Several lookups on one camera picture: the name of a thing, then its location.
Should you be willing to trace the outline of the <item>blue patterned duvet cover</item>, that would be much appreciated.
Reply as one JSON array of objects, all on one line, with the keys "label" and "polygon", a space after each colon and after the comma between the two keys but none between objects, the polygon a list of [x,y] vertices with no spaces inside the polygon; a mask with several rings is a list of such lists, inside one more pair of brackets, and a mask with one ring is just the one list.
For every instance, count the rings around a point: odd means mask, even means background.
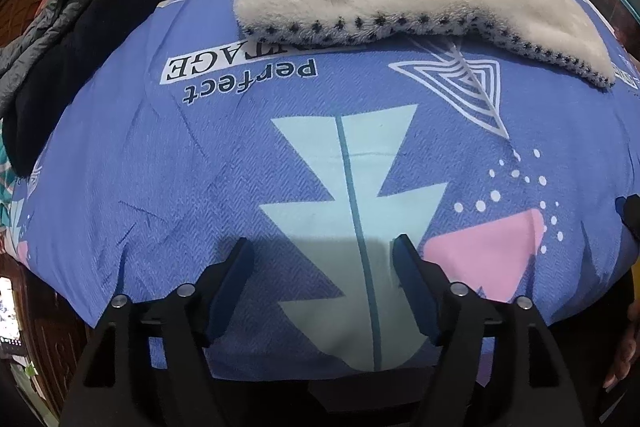
[{"label": "blue patterned duvet cover", "polygon": [[473,37],[352,50],[245,39],[232,0],[169,0],[65,109],[18,181],[6,249],[96,323],[237,239],[255,269],[207,353],[221,378],[333,378],[436,361],[390,246],[555,322],[639,254],[639,76],[588,0],[610,90]]}]

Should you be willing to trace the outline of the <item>teal white patterned sheet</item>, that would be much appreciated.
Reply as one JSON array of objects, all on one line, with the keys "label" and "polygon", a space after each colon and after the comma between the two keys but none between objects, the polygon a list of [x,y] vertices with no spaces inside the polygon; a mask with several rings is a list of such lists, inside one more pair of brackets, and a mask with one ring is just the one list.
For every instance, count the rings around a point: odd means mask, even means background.
[{"label": "teal white patterned sheet", "polygon": [[13,189],[15,185],[15,172],[12,169],[6,148],[0,145],[0,205],[1,205],[1,226],[9,228],[11,224],[11,202],[13,198]]}]

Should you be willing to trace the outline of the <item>folded dark navy garment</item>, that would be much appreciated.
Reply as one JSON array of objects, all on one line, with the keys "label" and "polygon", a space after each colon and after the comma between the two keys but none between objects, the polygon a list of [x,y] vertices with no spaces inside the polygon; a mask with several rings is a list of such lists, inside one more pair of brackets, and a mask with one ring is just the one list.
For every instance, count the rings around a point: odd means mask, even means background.
[{"label": "folded dark navy garment", "polygon": [[66,106],[162,1],[90,0],[38,58],[2,117],[2,142],[17,176],[30,176]]}]

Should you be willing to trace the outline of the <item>bright phone screen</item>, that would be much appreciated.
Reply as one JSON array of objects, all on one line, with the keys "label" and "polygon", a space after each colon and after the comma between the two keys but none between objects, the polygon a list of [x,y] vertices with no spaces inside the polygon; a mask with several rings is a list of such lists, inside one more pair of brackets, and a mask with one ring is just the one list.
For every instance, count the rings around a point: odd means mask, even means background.
[{"label": "bright phone screen", "polygon": [[14,292],[9,277],[0,277],[0,337],[4,343],[17,343],[21,339]]}]

